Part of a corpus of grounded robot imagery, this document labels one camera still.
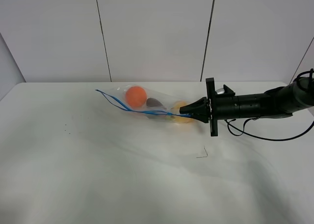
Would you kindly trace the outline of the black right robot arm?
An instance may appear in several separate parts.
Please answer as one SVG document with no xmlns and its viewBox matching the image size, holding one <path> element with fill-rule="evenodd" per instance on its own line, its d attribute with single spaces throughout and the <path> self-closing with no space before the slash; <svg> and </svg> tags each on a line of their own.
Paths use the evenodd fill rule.
<svg viewBox="0 0 314 224">
<path fill-rule="evenodd" d="M 299 74 L 295 80 L 282 87 L 264 93 L 236 95 L 228 86 L 215 89 L 213 78 L 206 79 L 207 96 L 180 107 L 180 114 L 210 124 L 210 134 L 218 135 L 218 121 L 224 120 L 231 127 L 231 121 L 245 118 L 287 118 L 294 112 L 314 105 L 314 78 L 311 71 Z"/>
</svg>

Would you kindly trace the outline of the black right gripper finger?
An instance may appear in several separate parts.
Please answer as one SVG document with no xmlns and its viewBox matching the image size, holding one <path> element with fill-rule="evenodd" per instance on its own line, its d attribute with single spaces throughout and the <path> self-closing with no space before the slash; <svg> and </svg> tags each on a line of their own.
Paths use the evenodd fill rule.
<svg viewBox="0 0 314 224">
<path fill-rule="evenodd" d="M 207 113 L 208 112 L 208 99 L 202 97 L 201 99 L 189 105 L 180 107 L 180 113 Z"/>
<path fill-rule="evenodd" d="M 190 118 L 201 121 L 203 123 L 209 123 L 210 117 L 207 114 L 191 114 Z"/>
</svg>

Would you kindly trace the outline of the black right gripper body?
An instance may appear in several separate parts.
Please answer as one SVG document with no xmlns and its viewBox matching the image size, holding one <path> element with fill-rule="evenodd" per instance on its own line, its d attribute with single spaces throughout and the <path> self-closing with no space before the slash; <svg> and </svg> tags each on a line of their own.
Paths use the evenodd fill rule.
<svg viewBox="0 0 314 224">
<path fill-rule="evenodd" d="M 214 78 L 206 78 L 206 88 L 208 96 L 208 113 L 210 117 L 210 135 L 218 136 L 218 120 L 233 119 L 236 116 L 236 98 L 221 97 L 216 95 Z"/>
</svg>

